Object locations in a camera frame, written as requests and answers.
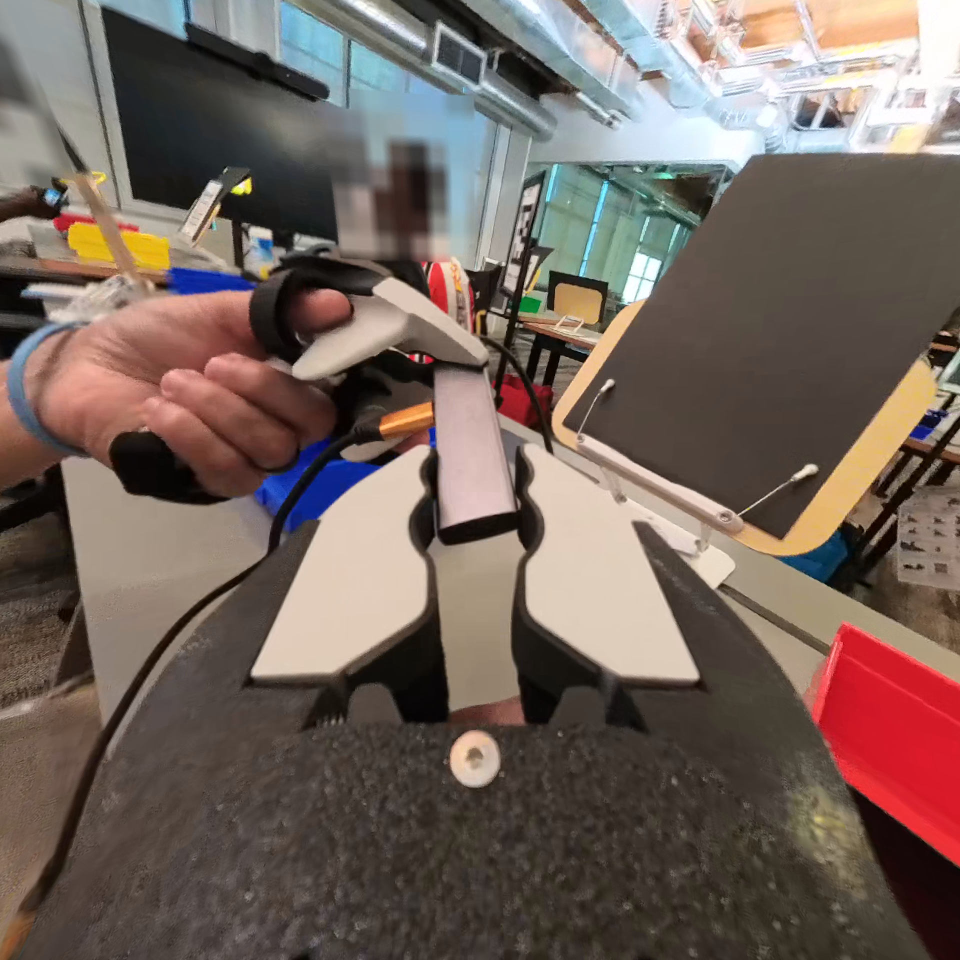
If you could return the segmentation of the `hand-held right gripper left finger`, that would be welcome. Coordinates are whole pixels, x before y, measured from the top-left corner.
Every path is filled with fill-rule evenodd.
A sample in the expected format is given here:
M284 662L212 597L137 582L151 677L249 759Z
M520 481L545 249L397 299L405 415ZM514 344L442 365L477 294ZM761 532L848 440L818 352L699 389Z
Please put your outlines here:
M435 450L416 446L337 499L250 670L259 685L346 677L437 611Z

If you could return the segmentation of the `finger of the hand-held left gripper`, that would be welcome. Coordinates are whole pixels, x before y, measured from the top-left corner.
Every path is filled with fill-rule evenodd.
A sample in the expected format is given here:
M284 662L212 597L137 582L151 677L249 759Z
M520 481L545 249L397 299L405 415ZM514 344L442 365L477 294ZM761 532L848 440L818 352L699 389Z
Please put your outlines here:
M386 347L475 370L489 364L488 350L477 336L400 279L382 279L373 286L372 295L388 306Z
M428 446L428 438L389 438L347 446L341 458L347 462L373 462L388 454L401 455L414 447Z

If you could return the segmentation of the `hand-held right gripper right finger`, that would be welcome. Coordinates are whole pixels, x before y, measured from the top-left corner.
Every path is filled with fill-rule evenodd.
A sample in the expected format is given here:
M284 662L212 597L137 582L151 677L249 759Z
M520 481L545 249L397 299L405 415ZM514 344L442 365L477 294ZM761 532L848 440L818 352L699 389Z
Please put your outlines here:
M541 638L630 685L701 679L635 522L609 492L534 443L515 454L516 600Z

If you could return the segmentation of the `blue storage bin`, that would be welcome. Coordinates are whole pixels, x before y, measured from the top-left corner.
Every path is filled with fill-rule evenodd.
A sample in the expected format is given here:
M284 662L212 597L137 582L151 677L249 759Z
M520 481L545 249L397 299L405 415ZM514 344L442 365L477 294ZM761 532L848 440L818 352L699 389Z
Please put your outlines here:
M375 462L349 462L345 450L351 446L379 443L378 427L361 424L342 437L325 440L300 454L291 467L264 481L256 492L257 501L270 513L272 521L267 553L272 553L285 534L295 532L307 521L319 520L350 489L361 486L368 493L366 480L383 463L392 462L400 454L391 448L374 456Z

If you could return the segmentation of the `grey usb hub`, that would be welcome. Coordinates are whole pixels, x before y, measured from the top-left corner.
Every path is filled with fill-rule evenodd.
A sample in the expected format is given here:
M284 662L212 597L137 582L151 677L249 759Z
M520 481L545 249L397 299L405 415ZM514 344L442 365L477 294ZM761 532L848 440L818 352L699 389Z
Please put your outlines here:
M437 534L446 546L513 531L519 509L484 369L434 372Z

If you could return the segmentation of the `red storage bin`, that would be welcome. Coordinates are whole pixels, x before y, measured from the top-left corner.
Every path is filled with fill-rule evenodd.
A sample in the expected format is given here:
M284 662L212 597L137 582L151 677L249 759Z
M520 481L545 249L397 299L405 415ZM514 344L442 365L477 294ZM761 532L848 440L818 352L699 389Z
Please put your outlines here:
M958 866L958 681L844 623L806 703L846 784Z

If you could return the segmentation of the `grey desk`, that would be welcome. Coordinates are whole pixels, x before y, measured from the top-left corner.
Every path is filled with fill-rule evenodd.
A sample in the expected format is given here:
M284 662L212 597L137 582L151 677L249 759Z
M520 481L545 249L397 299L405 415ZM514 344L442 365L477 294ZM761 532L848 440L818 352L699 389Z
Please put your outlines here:
M270 517L253 498L174 505L127 494L99 462L62 466L92 669L102 720L146 656L209 591L259 560ZM720 594L774 657L798 693L844 623L958 681L958 654L827 585L713 534L734 568ZM454 711L519 693L508 629L521 546L512 534L431 546Z

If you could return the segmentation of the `person's left hand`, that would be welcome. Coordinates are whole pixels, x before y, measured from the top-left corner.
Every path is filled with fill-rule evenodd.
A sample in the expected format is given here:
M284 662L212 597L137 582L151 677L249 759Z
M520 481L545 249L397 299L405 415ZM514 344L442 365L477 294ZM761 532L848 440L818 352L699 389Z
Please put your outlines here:
M251 495L338 419L325 392L268 361L250 327L251 298L157 297L42 343L27 364L42 424L105 466L119 434L146 429L204 492Z

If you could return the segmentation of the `red bag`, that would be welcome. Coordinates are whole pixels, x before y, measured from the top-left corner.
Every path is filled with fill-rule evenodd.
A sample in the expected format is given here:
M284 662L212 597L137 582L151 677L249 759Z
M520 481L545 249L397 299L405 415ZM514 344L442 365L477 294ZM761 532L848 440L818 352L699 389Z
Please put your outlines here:
M546 420L549 421L554 403L553 387L534 383L533 392ZM541 430L540 416L535 411L534 404L522 384L522 379L517 374L505 374L500 397L499 413L502 416L531 430Z

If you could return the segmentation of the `white air vent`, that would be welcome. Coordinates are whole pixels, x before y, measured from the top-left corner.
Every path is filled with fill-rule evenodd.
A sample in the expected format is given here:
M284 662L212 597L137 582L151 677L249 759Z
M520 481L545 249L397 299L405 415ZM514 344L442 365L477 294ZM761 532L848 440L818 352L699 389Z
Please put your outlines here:
M438 20L434 25L431 66L465 90L482 89L487 52Z

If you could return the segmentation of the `black video bar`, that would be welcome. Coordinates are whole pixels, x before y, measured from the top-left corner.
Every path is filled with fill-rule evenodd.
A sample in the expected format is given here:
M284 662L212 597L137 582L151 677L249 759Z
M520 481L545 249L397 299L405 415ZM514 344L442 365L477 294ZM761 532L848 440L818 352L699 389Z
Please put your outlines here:
M235 44L192 22L186 23L184 30L186 42L192 48L242 69L250 77L292 91L310 102L327 102L330 99L330 88L323 81L294 70L274 60L269 54Z

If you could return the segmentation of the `blue wristband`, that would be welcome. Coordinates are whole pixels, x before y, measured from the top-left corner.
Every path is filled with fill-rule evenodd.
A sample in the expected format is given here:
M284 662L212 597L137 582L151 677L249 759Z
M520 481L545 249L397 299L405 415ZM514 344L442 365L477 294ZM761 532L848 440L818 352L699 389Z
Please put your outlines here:
M88 459L89 454L82 449L63 443L51 434L42 423L37 410L28 396L27 364L44 342L54 337L72 335L87 327L87 321L50 322L31 332L21 341L8 361L6 373L6 392L12 414L33 440L55 451L61 458L77 457Z

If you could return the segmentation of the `book stand with black board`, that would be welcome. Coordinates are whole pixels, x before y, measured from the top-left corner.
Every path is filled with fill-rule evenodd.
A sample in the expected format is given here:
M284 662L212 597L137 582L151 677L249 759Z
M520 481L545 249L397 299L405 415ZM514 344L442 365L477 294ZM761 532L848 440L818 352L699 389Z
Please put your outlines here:
M958 156L752 158L554 411L557 440L779 559L838 531L932 407Z

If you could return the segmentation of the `black wall screen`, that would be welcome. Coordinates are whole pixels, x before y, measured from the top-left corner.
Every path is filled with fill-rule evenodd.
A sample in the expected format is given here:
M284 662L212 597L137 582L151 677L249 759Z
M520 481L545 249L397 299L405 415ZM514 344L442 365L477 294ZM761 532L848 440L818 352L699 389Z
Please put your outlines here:
M310 102L192 48L185 38L102 9L132 198L188 210L223 169L247 195L222 216L271 231L338 237L327 132L338 108Z

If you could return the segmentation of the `silver ventilation duct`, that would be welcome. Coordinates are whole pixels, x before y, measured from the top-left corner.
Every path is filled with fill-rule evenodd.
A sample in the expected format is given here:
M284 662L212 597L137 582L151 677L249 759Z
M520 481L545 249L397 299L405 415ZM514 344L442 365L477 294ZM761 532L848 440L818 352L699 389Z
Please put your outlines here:
M477 86L434 61L436 26L396 2L294 1L293 6L437 90L468 94L475 109L500 125L519 128L537 141L552 137L557 121L538 100L490 68Z

